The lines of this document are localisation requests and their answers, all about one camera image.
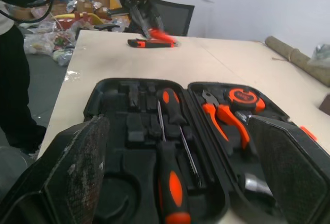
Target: cable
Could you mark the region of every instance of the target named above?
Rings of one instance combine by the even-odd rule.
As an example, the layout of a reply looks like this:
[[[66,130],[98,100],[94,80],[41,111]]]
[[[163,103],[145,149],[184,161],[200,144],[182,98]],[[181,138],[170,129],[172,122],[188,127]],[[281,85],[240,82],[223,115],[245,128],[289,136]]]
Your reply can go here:
[[[4,15],[8,19],[11,19],[11,20],[13,20],[15,22],[19,22],[19,23],[37,23],[37,22],[40,22],[43,19],[45,19],[50,14],[50,12],[52,10],[53,4],[54,4],[54,0],[49,0],[49,1],[47,0],[46,2],[49,2],[49,7],[48,7],[47,12],[41,18],[36,19],[36,20],[26,21],[26,20],[16,19],[15,17],[12,17],[11,15],[3,12],[2,10],[0,10],[0,14]]]
[[[46,0],[42,3],[38,3],[38,4],[26,4],[24,6],[21,6],[22,8],[37,8],[37,7],[40,7],[40,6],[45,6],[47,4],[49,4],[51,2],[51,0]]]

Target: gray floor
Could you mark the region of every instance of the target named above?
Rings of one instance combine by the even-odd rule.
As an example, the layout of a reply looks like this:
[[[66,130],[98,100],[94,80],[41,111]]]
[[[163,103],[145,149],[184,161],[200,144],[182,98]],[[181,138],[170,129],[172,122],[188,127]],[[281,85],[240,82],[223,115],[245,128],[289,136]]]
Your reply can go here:
[[[45,55],[27,55],[27,59],[31,74],[29,107],[36,122],[47,127],[67,68],[58,66]],[[0,129],[1,145],[8,142]]]

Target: screwdriver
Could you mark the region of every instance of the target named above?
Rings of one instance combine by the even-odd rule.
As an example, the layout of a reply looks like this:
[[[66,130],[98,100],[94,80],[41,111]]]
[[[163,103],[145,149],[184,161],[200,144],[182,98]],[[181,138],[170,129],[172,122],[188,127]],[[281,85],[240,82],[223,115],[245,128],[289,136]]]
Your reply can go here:
[[[189,224],[188,193],[176,163],[175,144],[166,142],[160,101],[157,103],[162,141],[158,144],[159,155],[159,200],[166,224]]]
[[[192,172],[195,176],[198,187],[202,188],[202,182],[201,182],[200,175],[197,171],[193,157],[191,155],[190,149],[187,144],[187,140],[182,131],[181,125],[185,125],[187,122],[181,113],[180,100],[179,100],[177,94],[174,92],[174,90],[170,89],[170,88],[164,89],[161,92],[161,96],[159,96],[159,99],[161,100],[161,103],[164,106],[164,108],[166,109],[166,112],[169,116],[169,124],[180,126],[182,142],[184,144],[186,153],[188,155],[188,159],[189,159],[189,163],[190,163]]]

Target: orange pliers handle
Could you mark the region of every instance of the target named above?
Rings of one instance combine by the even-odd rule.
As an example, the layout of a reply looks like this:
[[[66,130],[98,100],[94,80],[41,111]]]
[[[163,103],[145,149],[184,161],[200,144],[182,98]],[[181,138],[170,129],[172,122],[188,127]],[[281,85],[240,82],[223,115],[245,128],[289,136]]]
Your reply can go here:
[[[223,132],[223,130],[220,128],[220,126],[218,125],[218,122],[216,120],[216,112],[217,111],[216,111],[215,106],[213,104],[206,103],[206,104],[203,105],[203,110],[206,114],[209,115],[209,117],[212,120],[213,125],[216,127],[216,129],[219,131],[219,133],[223,136],[223,138],[225,138],[229,142],[228,137]]]
[[[229,105],[220,104],[217,110],[217,117],[225,124],[234,125],[238,128],[239,133],[242,136],[242,147],[245,149],[250,142],[250,136],[242,122],[233,115]]]

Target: rolled mat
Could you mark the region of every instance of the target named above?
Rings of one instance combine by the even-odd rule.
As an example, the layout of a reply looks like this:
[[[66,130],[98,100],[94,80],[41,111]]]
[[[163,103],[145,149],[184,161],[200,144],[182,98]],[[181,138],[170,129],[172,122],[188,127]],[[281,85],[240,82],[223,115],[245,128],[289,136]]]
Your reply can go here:
[[[266,38],[265,44],[281,56],[288,59],[289,62],[294,63],[318,81],[327,87],[330,87],[330,68],[322,68],[307,64],[310,57],[302,54],[298,49],[287,45],[273,36]]]

